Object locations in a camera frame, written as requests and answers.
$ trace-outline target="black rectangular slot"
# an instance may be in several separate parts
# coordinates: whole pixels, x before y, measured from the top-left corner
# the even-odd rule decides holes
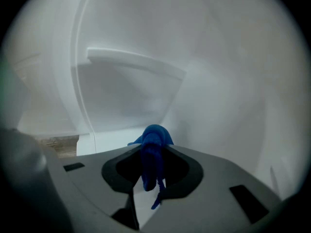
[[[229,189],[251,223],[256,223],[269,213],[244,185],[233,186]]]
[[[72,171],[72,170],[75,170],[75,169],[78,169],[78,168],[82,168],[84,167],[84,165],[80,162],[77,162],[77,163],[74,163],[74,164],[70,164],[70,165],[66,165],[64,166],[64,169],[66,172],[69,172],[69,171]]]

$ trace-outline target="gray object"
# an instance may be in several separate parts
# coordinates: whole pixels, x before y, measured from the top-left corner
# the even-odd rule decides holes
[[[12,144],[12,139],[19,139],[14,153],[19,159],[11,158],[11,166],[28,166],[27,174],[14,171],[6,166],[8,179],[18,181],[23,177],[23,183],[33,183],[40,180],[46,184],[50,192],[45,194],[47,200],[59,204],[57,211],[62,212],[65,221],[70,222],[74,232],[133,232],[132,229],[112,219],[118,210],[125,208],[129,195],[115,192],[101,175],[103,165],[119,155],[127,153],[139,145],[127,146],[118,150],[73,157],[59,160],[51,149],[43,152],[33,139],[17,132],[5,132],[3,139],[6,147]],[[31,146],[24,150],[25,143]],[[230,187],[243,185],[268,211],[280,205],[280,199],[264,184],[245,172],[236,164],[212,155],[204,154],[178,146],[169,146],[174,150],[196,160],[204,171],[203,179],[195,190],[182,199],[163,200],[161,207],[141,229],[145,233],[153,232],[235,232],[246,230],[251,222],[241,204],[229,190]],[[1,161],[4,164],[11,154],[2,152]],[[39,161],[31,161],[29,156],[37,156]],[[81,163],[80,168],[65,171],[64,166]],[[12,186],[21,194],[19,183]],[[28,197],[36,193],[38,186],[27,187]],[[41,204],[39,211],[49,211]]]

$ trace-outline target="white panel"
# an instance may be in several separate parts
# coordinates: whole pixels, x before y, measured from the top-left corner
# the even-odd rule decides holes
[[[77,156],[96,153],[94,134],[81,134],[77,142]]]
[[[78,63],[86,61],[92,46],[187,68],[206,14],[200,0],[88,0],[79,27]]]
[[[80,89],[95,132],[159,123],[185,72],[143,55],[88,49],[80,65]]]

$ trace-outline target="wooden surface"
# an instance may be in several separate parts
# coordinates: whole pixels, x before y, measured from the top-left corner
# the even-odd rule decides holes
[[[59,158],[74,157],[77,155],[78,135],[36,138],[40,145],[54,148]]]

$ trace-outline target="white curved wall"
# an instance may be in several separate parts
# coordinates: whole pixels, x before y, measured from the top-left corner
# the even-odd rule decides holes
[[[33,94],[23,131],[91,133],[80,137],[88,154],[161,123],[175,144],[237,163],[282,198],[299,187],[310,59],[277,0],[31,0],[12,28],[7,57]],[[92,61],[88,49],[144,55],[185,75]]]

